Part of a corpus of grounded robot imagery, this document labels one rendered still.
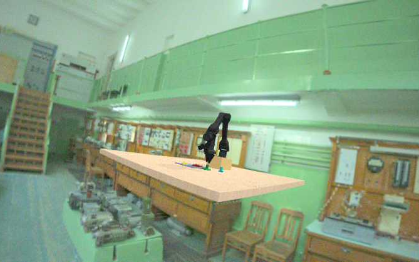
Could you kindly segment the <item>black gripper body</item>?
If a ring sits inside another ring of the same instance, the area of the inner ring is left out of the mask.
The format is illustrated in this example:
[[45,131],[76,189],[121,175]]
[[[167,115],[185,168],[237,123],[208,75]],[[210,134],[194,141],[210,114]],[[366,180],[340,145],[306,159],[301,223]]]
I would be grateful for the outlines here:
[[216,151],[214,150],[215,143],[213,142],[207,142],[208,149],[205,149],[204,152],[212,155],[216,155]]

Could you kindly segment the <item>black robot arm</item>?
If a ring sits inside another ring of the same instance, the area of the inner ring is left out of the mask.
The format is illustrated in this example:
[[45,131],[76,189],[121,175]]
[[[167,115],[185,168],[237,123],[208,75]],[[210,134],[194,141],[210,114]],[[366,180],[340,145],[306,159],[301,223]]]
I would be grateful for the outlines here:
[[[205,141],[215,143],[215,138],[217,137],[216,135],[219,132],[219,126],[222,123],[222,140],[219,142],[220,152],[218,157],[226,158],[227,152],[229,152],[229,141],[227,140],[227,132],[228,123],[230,122],[230,119],[231,114],[220,112],[215,122],[208,127],[206,133],[203,135],[203,139]],[[207,143],[205,145],[201,144],[200,146],[198,146],[198,149],[208,149]]]

